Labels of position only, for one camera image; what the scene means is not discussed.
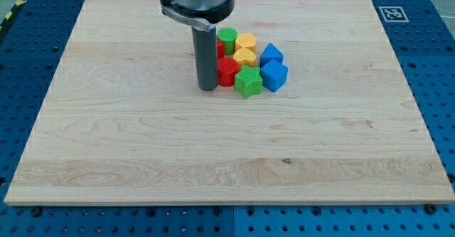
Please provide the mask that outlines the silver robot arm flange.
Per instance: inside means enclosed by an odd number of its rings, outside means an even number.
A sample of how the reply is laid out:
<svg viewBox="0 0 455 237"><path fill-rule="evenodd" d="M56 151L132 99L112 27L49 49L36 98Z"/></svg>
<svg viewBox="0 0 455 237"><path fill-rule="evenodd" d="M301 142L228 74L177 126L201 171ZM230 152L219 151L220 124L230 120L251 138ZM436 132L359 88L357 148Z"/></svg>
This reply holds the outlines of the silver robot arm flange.
<svg viewBox="0 0 455 237"><path fill-rule="evenodd" d="M160 0L162 13L198 31L210 32L233 11L235 0Z"/></svg>

